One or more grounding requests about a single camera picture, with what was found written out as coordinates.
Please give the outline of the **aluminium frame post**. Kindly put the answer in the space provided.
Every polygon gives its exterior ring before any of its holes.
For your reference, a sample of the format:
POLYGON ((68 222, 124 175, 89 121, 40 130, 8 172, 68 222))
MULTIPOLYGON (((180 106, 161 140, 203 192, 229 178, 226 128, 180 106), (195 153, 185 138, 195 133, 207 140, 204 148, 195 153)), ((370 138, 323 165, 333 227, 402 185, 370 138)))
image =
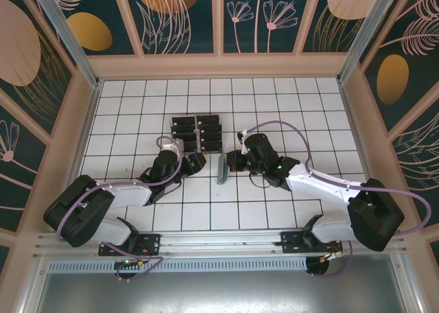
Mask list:
POLYGON ((338 74, 337 83, 343 86, 352 74, 355 66, 359 62, 361 55, 367 48, 372 37, 378 32, 380 24, 383 22, 392 3, 397 0, 374 0, 363 23, 356 34, 351 47, 344 59, 338 74))
POLYGON ((71 56, 76 62, 79 70, 82 72, 87 82, 95 89, 98 87, 99 78, 96 76, 96 73, 93 71, 93 68, 88 61, 88 58, 80 46, 77 38, 72 32, 69 24, 67 23, 67 19, 65 18, 62 10, 57 6, 55 0, 38 0, 51 21, 52 25, 58 31, 60 38, 66 45, 69 50, 71 56))

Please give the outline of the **left arm's black base plate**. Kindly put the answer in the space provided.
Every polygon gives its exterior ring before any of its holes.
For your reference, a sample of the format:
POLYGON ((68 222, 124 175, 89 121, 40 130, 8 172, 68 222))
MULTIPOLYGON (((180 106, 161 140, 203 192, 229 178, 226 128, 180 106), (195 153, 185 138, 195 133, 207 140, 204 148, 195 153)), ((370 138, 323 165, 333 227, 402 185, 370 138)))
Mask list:
POLYGON ((100 257, 123 256, 119 251, 136 256, 158 256, 161 245, 159 234, 140 234, 136 237, 128 238, 122 245, 115 246, 117 251, 106 244, 100 244, 98 255, 100 257))

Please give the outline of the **mint green card holder wallet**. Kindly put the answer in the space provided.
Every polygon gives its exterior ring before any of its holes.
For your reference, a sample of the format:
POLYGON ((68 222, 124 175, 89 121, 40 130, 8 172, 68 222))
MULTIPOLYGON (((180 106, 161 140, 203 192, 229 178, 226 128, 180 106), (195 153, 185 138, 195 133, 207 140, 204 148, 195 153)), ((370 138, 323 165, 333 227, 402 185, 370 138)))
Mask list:
POLYGON ((222 153, 219 156, 217 163, 217 184, 223 185, 228 178, 228 166, 226 163, 226 154, 222 153))

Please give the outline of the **clear acrylic tiered card rack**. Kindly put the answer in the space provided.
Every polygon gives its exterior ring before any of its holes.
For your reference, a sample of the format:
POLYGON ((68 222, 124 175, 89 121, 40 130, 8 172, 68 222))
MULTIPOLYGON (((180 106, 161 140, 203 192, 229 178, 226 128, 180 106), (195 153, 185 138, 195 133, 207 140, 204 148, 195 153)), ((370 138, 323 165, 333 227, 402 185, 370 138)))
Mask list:
MULTIPOLYGON (((197 135, 197 141, 196 142, 198 144, 198 152, 202 152, 201 149, 200 149, 200 143, 201 143, 201 141, 200 141, 200 131, 198 130, 198 124, 197 124, 197 121, 196 121, 196 116, 197 115, 181 115, 181 116, 172 116, 172 117, 182 117, 182 116, 194 116, 195 117, 195 131, 194 131, 194 133, 197 135)), ((181 139, 179 139, 179 141, 181 141, 183 143, 183 152, 184 152, 184 141, 181 140, 181 139)))

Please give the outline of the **aluminium mounting rail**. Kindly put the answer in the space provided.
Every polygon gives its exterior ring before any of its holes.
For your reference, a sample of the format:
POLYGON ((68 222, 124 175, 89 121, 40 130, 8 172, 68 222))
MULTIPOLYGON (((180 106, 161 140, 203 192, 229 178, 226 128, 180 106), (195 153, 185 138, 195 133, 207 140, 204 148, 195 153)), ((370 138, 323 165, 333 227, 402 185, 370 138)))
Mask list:
MULTIPOLYGON (((238 231, 163 231, 159 255, 166 258, 268 257, 280 255, 279 229, 238 231)), ((97 242, 73 248, 57 241, 54 233, 41 233, 32 253, 35 257, 97 258, 97 242)))

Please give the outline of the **right arm's black base plate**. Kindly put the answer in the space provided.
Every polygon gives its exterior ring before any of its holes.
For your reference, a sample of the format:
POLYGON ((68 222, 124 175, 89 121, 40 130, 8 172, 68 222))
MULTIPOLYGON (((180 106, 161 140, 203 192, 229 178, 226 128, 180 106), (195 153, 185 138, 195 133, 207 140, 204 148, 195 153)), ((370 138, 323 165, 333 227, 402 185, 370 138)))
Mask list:
POLYGON ((312 233, 304 231, 281 232, 281 241, 277 242, 283 253, 332 253, 342 252, 343 246, 337 242, 321 242, 312 233))

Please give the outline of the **grey metal panel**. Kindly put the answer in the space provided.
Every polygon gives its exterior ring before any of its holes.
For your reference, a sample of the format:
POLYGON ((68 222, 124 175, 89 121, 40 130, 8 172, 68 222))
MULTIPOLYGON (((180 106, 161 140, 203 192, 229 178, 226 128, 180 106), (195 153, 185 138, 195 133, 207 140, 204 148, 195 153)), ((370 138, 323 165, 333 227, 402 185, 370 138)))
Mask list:
POLYGON ((417 313, 390 258, 357 256, 338 277, 300 270, 152 273, 132 283, 109 273, 50 274, 37 313, 417 313))

